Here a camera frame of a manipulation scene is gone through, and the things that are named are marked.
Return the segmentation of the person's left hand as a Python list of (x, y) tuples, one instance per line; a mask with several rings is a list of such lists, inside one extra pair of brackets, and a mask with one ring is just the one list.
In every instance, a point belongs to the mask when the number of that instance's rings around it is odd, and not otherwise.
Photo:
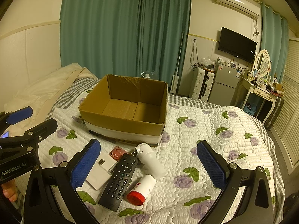
[(1, 184), (4, 196), (9, 199), (11, 203), (18, 199), (17, 187), (15, 180), (10, 180), (6, 183)]

